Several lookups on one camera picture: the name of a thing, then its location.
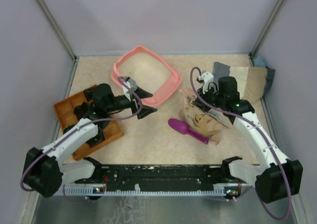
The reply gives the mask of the beige cat litter bag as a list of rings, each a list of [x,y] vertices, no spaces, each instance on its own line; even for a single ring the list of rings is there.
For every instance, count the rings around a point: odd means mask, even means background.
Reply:
[[[195,106],[194,101],[197,97],[192,88],[185,88],[179,92],[183,100],[183,108],[179,111],[180,119],[195,132],[218,144],[223,131],[232,128],[228,118],[217,111],[203,112]]]

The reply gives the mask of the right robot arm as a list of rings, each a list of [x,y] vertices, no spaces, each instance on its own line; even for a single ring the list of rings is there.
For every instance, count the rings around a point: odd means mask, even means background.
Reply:
[[[197,90],[196,105],[205,112],[211,107],[228,117],[231,124],[243,134],[256,155],[259,165],[255,166],[241,158],[224,161],[222,178],[233,182],[236,178],[254,187],[260,200],[268,204],[300,191],[303,167],[298,160],[290,160],[272,141],[261,125],[254,108],[240,98],[237,81],[225,76],[213,86],[213,75],[204,72],[197,77],[202,85]]]

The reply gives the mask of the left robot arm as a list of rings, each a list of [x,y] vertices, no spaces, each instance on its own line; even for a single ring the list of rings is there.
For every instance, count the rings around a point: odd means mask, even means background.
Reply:
[[[111,121],[112,112],[130,109],[132,114],[142,119],[157,111],[146,106],[142,99],[153,95],[129,78],[122,81],[123,95],[115,96],[111,87],[102,83],[84,90],[84,96],[90,104],[82,118],[60,138],[41,149],[33,147],[25,158],[20,187],[27,192],[36,191],[45,198],[53,196],[60,188],[80,179],[93,183],[103,177],[103,170],[94,160],[84,158],[81,161],[65,164],[64,161],[87,141],[102,135]]]

